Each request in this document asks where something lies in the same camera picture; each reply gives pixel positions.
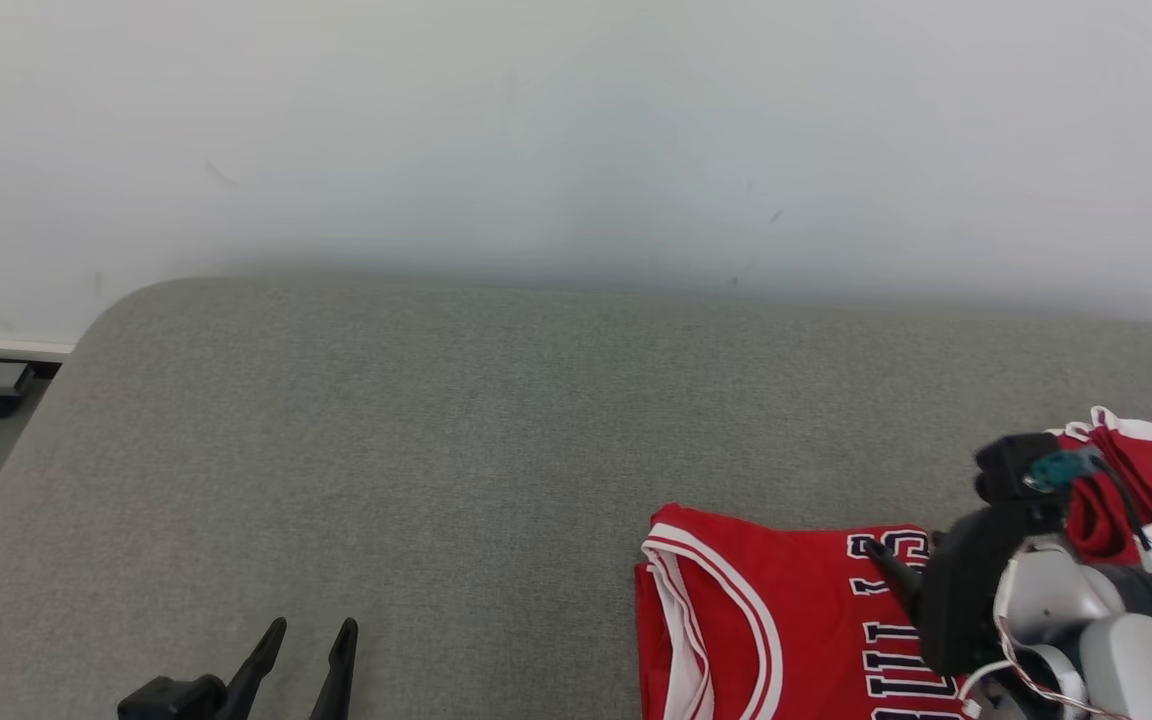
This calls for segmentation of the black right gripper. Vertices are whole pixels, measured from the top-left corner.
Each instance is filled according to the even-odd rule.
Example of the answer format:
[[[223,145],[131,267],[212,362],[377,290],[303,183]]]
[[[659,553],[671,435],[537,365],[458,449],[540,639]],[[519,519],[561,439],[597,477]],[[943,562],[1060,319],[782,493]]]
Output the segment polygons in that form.
[[[961,676],[1002,659],[993,602],[1021,543],[1062,526],[1058,505],[1005,502],[955,521],[929,564],[927,538],[867,538],[861,550],[905,616],[919,621],[922,611],[924,665],[941,676]]]

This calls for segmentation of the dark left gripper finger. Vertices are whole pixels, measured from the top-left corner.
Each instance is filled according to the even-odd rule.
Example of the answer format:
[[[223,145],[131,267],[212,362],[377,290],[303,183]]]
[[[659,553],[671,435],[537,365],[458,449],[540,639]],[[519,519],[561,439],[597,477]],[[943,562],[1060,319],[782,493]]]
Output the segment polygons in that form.
[[[310,720],[346,720],[349,717],[349,703],[353,696],[353,679],[355,679],[355,661],[358,646],[358,624],[353,617],[347,617],[329,647],[328,670],[314,702],[314,710],[308,715]]]
[[[227,698],[221,706],[221,719],[247,719],[259,694],[262,680],[270,674],[276,662],[280,647],[285,641],[287,620],[276,617],[271,621],[270,628],[262,634],[262,638],[247,657],[238,670],[227,685]]]

